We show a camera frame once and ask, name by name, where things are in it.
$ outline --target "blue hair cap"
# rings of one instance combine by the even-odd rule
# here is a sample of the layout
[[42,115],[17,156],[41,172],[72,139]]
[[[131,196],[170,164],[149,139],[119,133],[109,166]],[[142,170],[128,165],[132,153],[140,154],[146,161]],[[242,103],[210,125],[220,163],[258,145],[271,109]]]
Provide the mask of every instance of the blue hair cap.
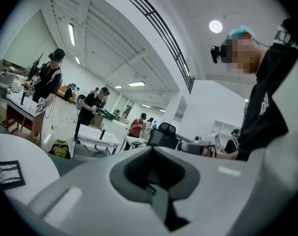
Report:
[[250,35],[254,39],[256,39],[255,33],[248,26],[239,26],[238,28],[231,30],[230,33],[228,34],[227,39],[238,39],[238,35],[239,34],[244,34],[245,32],[250,33]]

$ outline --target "pillar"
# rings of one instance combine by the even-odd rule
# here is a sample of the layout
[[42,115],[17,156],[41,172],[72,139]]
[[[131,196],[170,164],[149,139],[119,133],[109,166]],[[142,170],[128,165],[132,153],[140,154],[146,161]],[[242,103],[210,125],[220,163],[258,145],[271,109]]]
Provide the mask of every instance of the pillar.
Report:
[[182,99],[182,94],[180,92],[174,93],[171,96],[171,99],[163,115],[162,122],[166,122],[169,124],[173,122],[174,116],[177,112],[181,99]]
[[122,114],[124,113],[125,109],[127,108],[127,105],[129,103],[129,99],[127,99],[126,104],[124,105],[123,109],[121,111],[119,111],[118,116],[121,117]]
[[113,113],[114,110],[116,109],[117,104],[118,104],[118,102],[120,101],[120,99],[121,99],[122,96],[123,96],[123,95],[120,93],[119,96],[118,96],[118,98],[117,98],[117,100],[115,101],[114,106],[113,106],[112,109],[111,109],[111,113]]

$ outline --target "round ceiling light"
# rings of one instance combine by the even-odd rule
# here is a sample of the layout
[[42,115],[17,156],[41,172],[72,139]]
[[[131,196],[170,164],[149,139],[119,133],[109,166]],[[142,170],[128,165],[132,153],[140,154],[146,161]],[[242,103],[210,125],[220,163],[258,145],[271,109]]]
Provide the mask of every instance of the round ceiling light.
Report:
[[209,28],[214,33],[219,33],[222,31],[223,26],[222,26],[221,22],[219,22],[218,20],[213,20],[209,23]]

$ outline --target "red shirt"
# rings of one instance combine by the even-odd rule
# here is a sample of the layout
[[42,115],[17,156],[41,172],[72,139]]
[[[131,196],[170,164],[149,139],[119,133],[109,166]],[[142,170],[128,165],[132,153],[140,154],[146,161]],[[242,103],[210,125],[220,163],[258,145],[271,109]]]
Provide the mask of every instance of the red shirt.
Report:
[[[142,124],[142,125],[143,125],[143,120],[141,120],[141,119],[135,119],[135,120],[133,121],[133,123],[131,124],[131,126],[133,126],[133,125],[138,125],[138,124]],[[139,137],[139,136],[140,136],[140,131],[141,131],[141,128],[137,127],[137,128],[133,128],[133,129],[131,129],[130,133],[131,133],[133,136]]]

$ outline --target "bottle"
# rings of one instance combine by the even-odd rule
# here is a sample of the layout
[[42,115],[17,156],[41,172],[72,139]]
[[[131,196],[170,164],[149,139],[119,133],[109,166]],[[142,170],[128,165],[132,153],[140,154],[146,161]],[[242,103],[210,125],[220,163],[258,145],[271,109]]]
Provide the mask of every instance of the bottle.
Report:
[[26,91],[23,91],[23,94],[22,94],[22,98],[21,98],[21,105],[23,105],[23,101],[25,99],[25,96],[26,96]]
[[103,131],[102,131],[102,133],[101,133],[101,136],[100,136],[100,140],[103,138],[104,133],[105,133],[105,131],[106,131],[106,128],[107,128],[107,127],[105,127],[105,128],[103,129]]

